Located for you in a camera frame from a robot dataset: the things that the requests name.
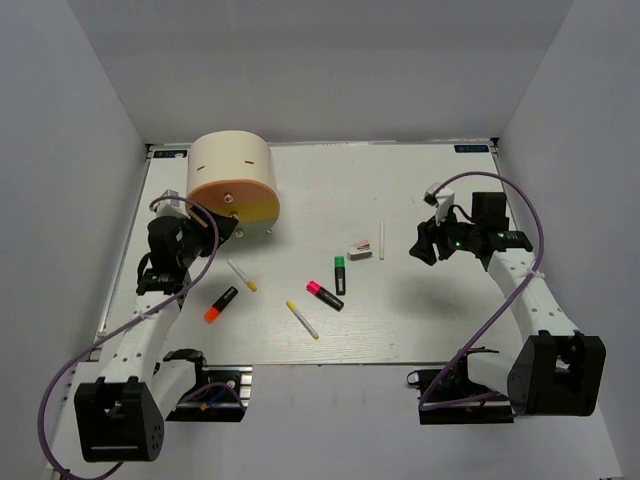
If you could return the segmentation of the thin white pencil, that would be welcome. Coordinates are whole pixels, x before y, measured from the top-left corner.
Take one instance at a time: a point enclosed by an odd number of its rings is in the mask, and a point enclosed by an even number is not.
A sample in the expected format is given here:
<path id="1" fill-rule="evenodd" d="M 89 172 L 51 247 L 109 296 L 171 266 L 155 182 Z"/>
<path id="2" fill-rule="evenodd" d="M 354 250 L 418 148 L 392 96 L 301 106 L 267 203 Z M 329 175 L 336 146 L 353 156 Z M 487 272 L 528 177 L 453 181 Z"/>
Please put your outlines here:
<path id="1" fill-rule="evenodd" d="M 379 223 L 379 260 L 385 259 L 385 222 L 383 220 Z"/>

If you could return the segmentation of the orange cap black highlighter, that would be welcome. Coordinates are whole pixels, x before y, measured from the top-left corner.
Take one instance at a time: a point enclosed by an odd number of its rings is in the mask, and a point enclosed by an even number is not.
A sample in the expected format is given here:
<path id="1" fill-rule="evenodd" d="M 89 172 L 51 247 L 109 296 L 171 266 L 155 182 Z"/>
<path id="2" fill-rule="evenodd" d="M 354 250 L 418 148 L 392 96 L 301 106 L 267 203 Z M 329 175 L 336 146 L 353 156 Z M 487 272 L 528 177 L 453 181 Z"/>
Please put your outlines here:
<path id="1" fill-rule="evenodd" d="M 207 323 L 213 323 L 237 294 L 237 288 L 230 286 L 204 313 L 204 320 Z"/>

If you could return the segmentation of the orange top drawer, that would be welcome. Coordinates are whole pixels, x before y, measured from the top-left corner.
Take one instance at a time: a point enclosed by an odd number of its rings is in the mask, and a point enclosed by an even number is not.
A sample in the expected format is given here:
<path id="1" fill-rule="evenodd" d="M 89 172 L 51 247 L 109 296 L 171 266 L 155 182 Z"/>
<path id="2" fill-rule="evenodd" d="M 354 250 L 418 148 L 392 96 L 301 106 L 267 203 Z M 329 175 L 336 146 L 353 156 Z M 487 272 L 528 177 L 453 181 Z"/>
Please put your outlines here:
<path id="1" fill-rule="evenodd" d="M 277 199 L 277 194 L 268 185 L 250 180 L 220 180 L 193 188 L 188 198 L 214 210 L 229 205 L 266 203 Z"/>

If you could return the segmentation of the green cap black highlighter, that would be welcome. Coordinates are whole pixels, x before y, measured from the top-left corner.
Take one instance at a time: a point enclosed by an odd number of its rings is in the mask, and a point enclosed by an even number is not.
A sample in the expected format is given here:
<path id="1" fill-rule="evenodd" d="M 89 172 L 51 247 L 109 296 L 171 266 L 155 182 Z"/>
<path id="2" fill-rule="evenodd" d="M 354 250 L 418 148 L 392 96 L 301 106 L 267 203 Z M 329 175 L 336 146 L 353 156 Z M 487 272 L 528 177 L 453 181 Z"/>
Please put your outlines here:
<path id="1" fill-rule="evenodd" d="M 346 294 L 346 266 L 343 256 L 334 257 L 334 283 L 338 296 Z"/>

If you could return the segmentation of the white pen yellow cap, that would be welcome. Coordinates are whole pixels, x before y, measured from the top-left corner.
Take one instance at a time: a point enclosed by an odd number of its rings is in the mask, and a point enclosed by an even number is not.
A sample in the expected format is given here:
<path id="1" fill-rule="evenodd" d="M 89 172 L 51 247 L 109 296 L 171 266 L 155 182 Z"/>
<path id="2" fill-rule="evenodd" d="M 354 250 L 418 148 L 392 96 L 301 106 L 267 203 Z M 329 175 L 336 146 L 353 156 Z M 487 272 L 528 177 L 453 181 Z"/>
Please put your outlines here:
<path id="1" fill-rule="evenodd" d="M 257 291 L 257 286 L 255 285 L 255 283 L 231 258 L 228 258 L 226 260 L 226 263 L 231 268 L 231 270 L 238 276 L 238 278 L 249 288 L 251 292 Z"/>
<path id="2" fill-rule="evenodd" d="M 294 305 L 291 300 L 286 301 L 286 306 L 289 311 L 295 316 L 295 318 L 299 321 L 299 323 L 305 328 L 305 330 L 309 333 L 309 335 L 314 339 L 319 339 L 318 332 L 312 327 L 309 321 L 304 317 L 304 315 L 298 310 L 298 308 Z"/>

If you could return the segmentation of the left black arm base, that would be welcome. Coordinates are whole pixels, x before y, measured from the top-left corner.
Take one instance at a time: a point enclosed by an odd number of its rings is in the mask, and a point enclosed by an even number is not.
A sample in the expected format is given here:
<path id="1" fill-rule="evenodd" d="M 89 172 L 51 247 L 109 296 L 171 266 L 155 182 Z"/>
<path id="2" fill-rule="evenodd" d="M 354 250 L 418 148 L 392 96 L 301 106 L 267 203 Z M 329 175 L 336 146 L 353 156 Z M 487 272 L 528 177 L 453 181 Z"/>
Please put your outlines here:
<path id="1" fill-rule="evenodd" d="M 244 418 L 251 395 L 251 366 L 215 366 L 202 351 L 179 349 L 156 364 L 156 373 L 180 363 L 187 366 L 190 382 L 166 417 L 168 422 L 238 423 Z"/>

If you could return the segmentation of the white pink eraser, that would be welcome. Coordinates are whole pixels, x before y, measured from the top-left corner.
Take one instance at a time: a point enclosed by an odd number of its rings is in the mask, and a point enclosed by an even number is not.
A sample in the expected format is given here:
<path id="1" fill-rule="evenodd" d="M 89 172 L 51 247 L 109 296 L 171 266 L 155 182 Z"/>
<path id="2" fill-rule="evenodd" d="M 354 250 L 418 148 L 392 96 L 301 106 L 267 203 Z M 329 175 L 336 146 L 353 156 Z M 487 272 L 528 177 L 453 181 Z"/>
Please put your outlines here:
<path id="1" fill-rule="evenodd" d="M 370 258 L 373 255 L 371 244 L 368 240 L 362 240 L 351 244 L 347 249 L 348 259 L 358 261 Z"/>

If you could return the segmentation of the grey-green bottom drawer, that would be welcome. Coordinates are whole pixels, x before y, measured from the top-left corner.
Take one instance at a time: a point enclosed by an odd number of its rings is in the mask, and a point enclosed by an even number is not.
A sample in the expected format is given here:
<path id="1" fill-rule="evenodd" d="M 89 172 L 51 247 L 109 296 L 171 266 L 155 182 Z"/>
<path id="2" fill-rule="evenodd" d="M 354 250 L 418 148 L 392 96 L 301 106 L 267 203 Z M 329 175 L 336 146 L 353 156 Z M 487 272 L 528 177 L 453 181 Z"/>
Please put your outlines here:
<path id="1" fill-rule="evenodd" d="M 261 220 L 247 220 L 238 217 L 238 223 L 233 231 L 236 238 L 257 237 L 263 234 L 270 234 L 277 222 L 276 218 Z"/>

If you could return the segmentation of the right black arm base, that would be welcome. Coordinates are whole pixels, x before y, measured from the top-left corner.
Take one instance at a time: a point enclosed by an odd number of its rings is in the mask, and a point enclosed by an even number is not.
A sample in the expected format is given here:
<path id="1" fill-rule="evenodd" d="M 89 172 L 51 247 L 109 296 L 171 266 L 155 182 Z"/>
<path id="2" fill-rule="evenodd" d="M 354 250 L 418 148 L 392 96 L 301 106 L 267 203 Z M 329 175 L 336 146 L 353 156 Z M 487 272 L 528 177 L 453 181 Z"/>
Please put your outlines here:
<path id="1" fill-rule="evenodd" d="M 422 425 L 511 424 L 507 376 L 514 359 L 486 347 L 470 349 L 418 410 Z"/>

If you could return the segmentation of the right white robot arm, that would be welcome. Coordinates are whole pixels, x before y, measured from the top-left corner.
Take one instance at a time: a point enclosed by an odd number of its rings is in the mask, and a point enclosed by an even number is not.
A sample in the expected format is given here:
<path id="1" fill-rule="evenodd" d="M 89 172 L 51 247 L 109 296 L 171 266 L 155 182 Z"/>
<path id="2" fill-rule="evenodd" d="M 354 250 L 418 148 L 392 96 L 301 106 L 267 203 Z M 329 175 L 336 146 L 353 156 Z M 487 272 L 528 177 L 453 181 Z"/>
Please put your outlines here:
<path id="1" fill-rule="evenodd" d="M 525 233 L 512 230 L 507 199 L 500 192 L 476 192 L 466 221 L 457 218 L 454 193 L 428 192 L 434 216 L 419 224 L 410 250 L 428 265 L 458 251 L 472 253 L 504 294 L 500 313 L 510 312 L 522 337 L 515 358 L 495 349 L 467 346 L 423 390 L 422 413 L 483 403 L 503 396 L 518 416 L 589 416 L 596 407 L 606 349 L 568 318 L 539 271 Z"/>

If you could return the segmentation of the pink cap black highlighter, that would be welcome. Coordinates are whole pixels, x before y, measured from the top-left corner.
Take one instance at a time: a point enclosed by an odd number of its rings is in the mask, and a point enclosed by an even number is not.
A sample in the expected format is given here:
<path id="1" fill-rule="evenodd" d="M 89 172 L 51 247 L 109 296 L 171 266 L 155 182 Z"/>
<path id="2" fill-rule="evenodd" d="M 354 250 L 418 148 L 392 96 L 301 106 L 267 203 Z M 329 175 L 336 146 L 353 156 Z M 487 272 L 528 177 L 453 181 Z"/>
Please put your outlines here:
<path id="1" fill-rule="evenodd" d="M 306 290 L 335 311 L 340 312 L 344 308 L 343 301 L 315 281 L 309 281 L 306 285 Z"/>

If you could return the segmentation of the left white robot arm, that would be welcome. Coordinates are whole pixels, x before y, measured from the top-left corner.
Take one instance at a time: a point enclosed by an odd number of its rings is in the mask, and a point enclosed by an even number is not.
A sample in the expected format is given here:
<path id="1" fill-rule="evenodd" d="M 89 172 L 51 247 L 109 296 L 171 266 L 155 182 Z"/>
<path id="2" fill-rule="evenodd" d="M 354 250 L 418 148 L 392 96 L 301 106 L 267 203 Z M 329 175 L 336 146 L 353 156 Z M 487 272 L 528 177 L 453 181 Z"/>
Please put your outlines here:
<path id="1" fill-rule="evenodd" d="M 155 460 L 164 423 L 185 398 L 199 399 L 211 387 L 204 354 L 192 348 L 168 351 L 168 333 L 178 319 L 198 258 L 212 258 L 233 234 L 238 219 L 192 207 L 168 205 L 147 226 L 148 252 L 137 268 L 136 324 L 96 380 L 80 384 L 74 408 L 85 461 Z"/>

